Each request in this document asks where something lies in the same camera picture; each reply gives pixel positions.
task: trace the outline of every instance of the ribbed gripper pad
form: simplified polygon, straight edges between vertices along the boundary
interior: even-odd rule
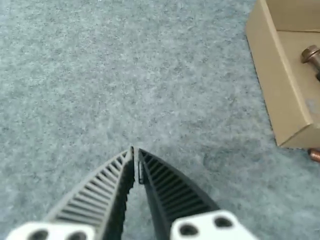
[[[216,211],[218,205],[183,173],[139,150],[139,182],[144,184],[158,240],[170,239],[178,218]]]
[[[95,240],[120,240],[127,194],[133,187],[134,175],[131,147],[87,176],[53,208],[45,220],[91,225],[96,230]]]

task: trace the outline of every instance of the bolt head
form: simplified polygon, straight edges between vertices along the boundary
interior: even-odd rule
[[[301,62],[307,63],[315,53],[320,52],[320,48],[318,48],[316,45],[311,45],[307,47],[302,53],[301,53]]]

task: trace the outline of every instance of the metal bolt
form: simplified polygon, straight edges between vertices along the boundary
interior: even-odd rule
[[[311,62],[320,72],[320,48],[316,45],[311,45],[301,54],[301,62]]]
[[[309,149],[308,154],[311,158],[311,160],[320,163],[320,151],[316,149]]]

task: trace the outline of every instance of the carpet floor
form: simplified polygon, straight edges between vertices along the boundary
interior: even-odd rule
[[[276,146],[245,35],[254,0],[0,1],[0,238],[133,145],[262,240],[316,240],[320,165]],[[144,189],[122,239],[153,240]]]

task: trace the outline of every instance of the cardboard box wall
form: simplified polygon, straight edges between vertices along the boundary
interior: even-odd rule
[[[281,147],[320,147],[320,82],[302,51],[320,47],[320,0],[257,0],[246,34]]]

